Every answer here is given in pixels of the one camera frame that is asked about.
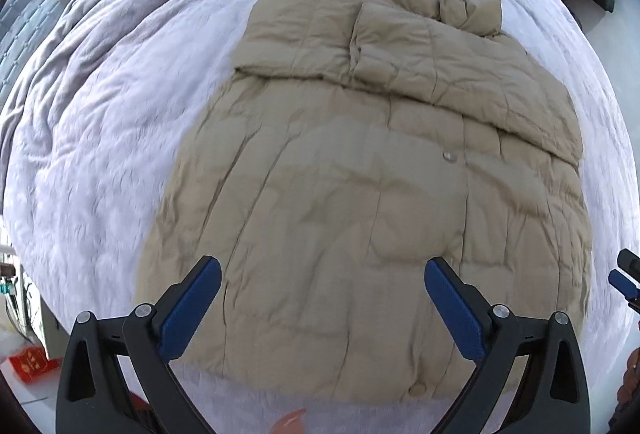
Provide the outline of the person's right hand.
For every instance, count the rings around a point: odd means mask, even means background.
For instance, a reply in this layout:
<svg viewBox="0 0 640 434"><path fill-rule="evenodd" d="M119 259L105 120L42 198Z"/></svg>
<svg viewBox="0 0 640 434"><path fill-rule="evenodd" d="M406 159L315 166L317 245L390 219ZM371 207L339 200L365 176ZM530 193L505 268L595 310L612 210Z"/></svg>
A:
<svg viewBox="0 0 640 434"><path fill-rule="evenodd" d="M608 421L612 434L640 433L639 349L629 355L623 376L623 385L617 391L617 405Z"/></svg>

